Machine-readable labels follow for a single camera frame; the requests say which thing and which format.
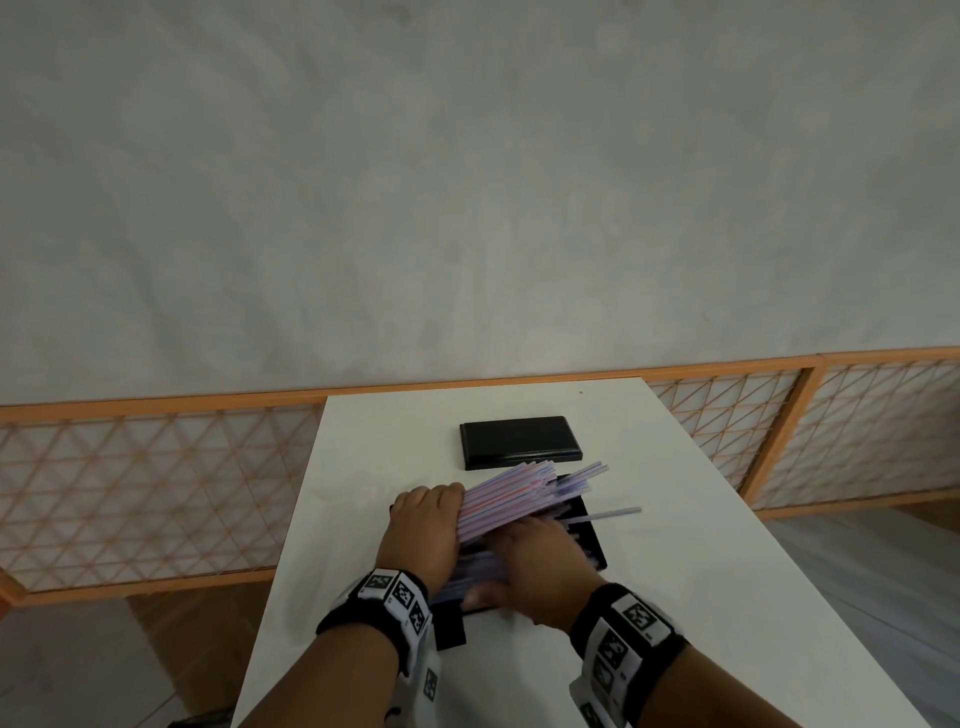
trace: gray wall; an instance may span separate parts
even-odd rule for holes
[[[0,402],[960,344],[955,0],[0,10]]]

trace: hand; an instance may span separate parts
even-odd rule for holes
[[[490,533],[485,543],[506,563],[510,583],[472,587],[465,609],[506,607],[569,633],[590,595],[606,583],[556,521],[520,519]]]
[[[462,483],[414,488],[396,497],[390,525],[376,552],[378,569],[405,569],[426,585],[428,597],[450,578],[457,562],[457,516]]]

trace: lattice panel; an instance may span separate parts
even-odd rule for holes
[[[754,508],[960,485],[960,361],[828,370]]]
[[[799,370],[654,382],[650,388],[736,490]]]
[[[0,427],[0,568],[37,592],[274,566],[322,409]]]

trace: wrist strap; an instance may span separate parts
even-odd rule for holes
[[[337,597],[317,625],[317,634],[355,623],[367,624],[390,640],[400,672],[409,677],[420,638],[430,623],[426,587],[410,571],[374,569]]]
[[[636,725],[660,677],[687,645],[674,623],[649,600],[620,584],[597,589],[570,629],[570,643],[584,660],[570,694],[582,700],[589,684],[597,704],[616,726]]]

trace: white tabletop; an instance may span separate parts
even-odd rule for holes
[[[547,415],[567,417],[585,462],[611,468],[591,481],[588,510],[643,506],[595,525],[609,579],[657,602],[803,726],[926,726],[637,378],[331,398],[234,725],[309,645],[332,599],[372,567],[396,493],[495,473],[463,470],[460,423]],[[582,728],[567,693],[580,665],[565,635],[497,612],[465,627],[467,644],[442,653],[442,726]]]

